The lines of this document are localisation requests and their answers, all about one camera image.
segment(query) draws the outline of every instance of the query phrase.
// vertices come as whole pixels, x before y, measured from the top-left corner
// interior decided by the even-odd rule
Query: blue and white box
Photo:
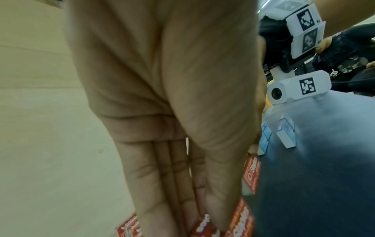
[[[264,133],[262,133],[261,139],[259,141],[258,155],[264,155],[267,152],[268,140]]]
[[[289,117],[289,115],[283,114],[280,118],[280,121],[283,120],[283,119],[286,120],[289,123],[289,125],[292,127],[293,131],[296,130],[296,128],[294,126],[294,121]]]
[[[272,134],[271,129],[267,126],[266,123],[262,123],[262,132],[266,136],[267,140],[270,139],[270,136]]]
[[[296,133],[286,119],[281,119],[276,132],[284,147],[289,149],[297,145]]]

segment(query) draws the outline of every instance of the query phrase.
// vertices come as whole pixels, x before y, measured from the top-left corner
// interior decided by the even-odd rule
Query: black lens
[[[274,88],[271,92],[272,98],[279,100],[282,96],[281,90],[279,88]]]

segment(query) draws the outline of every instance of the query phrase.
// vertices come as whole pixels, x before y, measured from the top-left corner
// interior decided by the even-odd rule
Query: black table
[[[275,131],[286,112],[297,147]],[[375,98],[330,91],[280,105],[255,196],[255,237],[375,236]]]

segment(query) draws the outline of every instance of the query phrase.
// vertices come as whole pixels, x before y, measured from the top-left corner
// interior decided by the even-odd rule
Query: qr code
[[[280,4],[279,6],[277,6],[276,8],[278,9],[281,9],[281,10],[284,10],[284,11],[290,11],[290,12],[293,12],[295,10],[297,10],[300,6],[302,6],[303,4],[300,3],[300,2],[292,2],[292,1],[288,1],[288,2],[284,2],[283,4]]]
[[[302,53],[305,53],[306,51],[309,51],[310,49],[315,47],[317,36],[318,36],[318,28],[315,28],[314,30],[309,31],[304,35]]]
[[[312,77],[300,80],[300,85],[303,95],[310,94],[316,91],[314,80]]]
[[[310,29],[315,25],[309,9],[303,10],[302,12],[298,13],[297,18],[303,31]]]

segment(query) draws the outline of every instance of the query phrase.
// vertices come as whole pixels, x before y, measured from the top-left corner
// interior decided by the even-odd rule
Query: human palm
[[[115,141],[144,236],[188,236],[205,213],[225,231],[264,106],[256,1],[64,7],[79,77]]]

